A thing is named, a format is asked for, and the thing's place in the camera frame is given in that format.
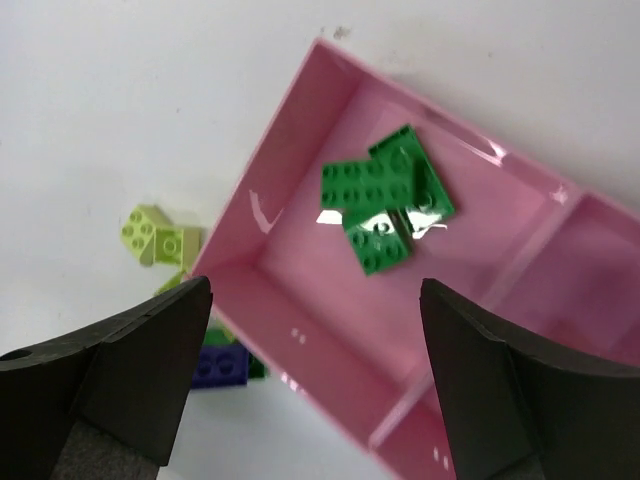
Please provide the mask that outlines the green 2x4 lego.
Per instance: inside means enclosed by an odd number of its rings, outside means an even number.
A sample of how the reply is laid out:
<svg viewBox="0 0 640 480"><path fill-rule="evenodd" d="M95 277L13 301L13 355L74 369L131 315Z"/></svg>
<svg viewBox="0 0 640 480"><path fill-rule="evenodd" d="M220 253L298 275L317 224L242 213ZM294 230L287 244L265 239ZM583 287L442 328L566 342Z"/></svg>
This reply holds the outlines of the green 2x4 lego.
<svg viewBox="0 0 640 480"><path fill-rule="evenodd" d="M413 199L413 164L387 160L327 163L321 171L320 204L327 209L393 209Z"/></svg>

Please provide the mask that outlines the dark blue lego brick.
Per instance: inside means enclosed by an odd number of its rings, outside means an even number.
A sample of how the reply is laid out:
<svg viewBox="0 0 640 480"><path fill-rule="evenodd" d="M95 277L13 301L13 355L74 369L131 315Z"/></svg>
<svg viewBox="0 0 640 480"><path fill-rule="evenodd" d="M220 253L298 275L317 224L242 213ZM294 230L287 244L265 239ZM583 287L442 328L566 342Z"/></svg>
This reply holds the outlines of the dark blue lego brick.
<svg viewBox="0 0 640 480"><path fill-rule="evenodd" d="M199 353L192 389L244 386L249 377L249 352L241 344L207 345Z"/></svg>

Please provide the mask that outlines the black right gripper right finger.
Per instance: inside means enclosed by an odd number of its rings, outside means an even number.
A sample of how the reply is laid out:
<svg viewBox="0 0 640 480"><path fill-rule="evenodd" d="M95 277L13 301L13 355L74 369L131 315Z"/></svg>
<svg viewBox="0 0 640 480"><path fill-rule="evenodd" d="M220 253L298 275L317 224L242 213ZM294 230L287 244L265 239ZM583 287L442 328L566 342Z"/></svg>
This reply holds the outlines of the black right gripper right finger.
<svg viewBox="0 0 640 480"><path fill-rule="evenodd" d="M420 311L460 479L636 479L639 370L553 342L436 279Z"/></svg>

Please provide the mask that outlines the large pink container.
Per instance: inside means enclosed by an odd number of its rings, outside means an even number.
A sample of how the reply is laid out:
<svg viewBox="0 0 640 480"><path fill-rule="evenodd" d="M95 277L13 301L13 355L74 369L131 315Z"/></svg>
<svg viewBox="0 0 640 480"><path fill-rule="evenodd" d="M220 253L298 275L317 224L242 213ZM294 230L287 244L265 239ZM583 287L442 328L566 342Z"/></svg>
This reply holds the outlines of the large pink container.
<svg viewBox="0 0 640 480"><path fill-rule="evenodd" d="M325 163L417 130L457 215L405 265L366 276L339 225L319 222ZM214 309L362 446L445 448L419 296L435 277L498 300L581 190L457 121L325 40L314 42L194 271Z"/></svg>

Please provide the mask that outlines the small pink container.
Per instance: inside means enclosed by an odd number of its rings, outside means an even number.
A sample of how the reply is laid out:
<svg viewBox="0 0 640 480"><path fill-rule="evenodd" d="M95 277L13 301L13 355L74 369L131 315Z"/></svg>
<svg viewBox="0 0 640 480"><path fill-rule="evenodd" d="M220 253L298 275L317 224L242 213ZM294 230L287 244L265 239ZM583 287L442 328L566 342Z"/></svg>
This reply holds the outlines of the small pink container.
<svg viewBox="0 0 640 480"><path fill-rule="evenodd" d="M439 409L377 448L403 479L639 475L639 220L583 197L485 310L422 284Z"/></svg>

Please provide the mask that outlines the green sloped lego piece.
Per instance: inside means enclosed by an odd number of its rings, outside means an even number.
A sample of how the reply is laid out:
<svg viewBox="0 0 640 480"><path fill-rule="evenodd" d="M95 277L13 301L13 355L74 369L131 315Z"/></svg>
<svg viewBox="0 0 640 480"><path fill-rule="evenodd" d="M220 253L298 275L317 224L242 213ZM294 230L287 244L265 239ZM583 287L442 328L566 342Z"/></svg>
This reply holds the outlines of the green sloped lego piece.
<svg viewBox="0 0 640 480"><path fill-rule="evenodd" d="M433 228L446 227L445 221L456 209L413 126L403 125L372 145L368 153L373 160L391 164L409 160L413 164L413 199L400 213L415 240Z"/></svg>

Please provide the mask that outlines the green stepped lego assembly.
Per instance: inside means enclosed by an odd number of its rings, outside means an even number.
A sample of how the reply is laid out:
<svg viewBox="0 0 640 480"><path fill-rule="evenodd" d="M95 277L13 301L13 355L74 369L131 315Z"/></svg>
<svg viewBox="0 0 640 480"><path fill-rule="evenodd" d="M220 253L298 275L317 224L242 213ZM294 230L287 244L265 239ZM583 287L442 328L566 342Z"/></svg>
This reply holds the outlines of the green stepped lego assembly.
<svg viewBox="0 0 640 480"><path fill-rule="evenodd" d="M342 227L366 276L411 257L413 243L398 210L348 211Z"/></svg>

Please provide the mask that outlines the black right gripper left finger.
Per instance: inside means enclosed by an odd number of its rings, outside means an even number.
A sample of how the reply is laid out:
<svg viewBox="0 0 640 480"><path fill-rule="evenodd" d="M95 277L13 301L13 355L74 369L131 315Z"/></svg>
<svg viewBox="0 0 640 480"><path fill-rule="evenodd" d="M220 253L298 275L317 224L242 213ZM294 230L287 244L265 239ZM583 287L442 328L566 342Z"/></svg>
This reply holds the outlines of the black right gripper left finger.
<svg viewBox="0 0 640 480"><path fill-rule="evenodd" d="M168 464L209 321L196 277L131 309L1 357L1 465L52 468L86 426Z"/></svg>

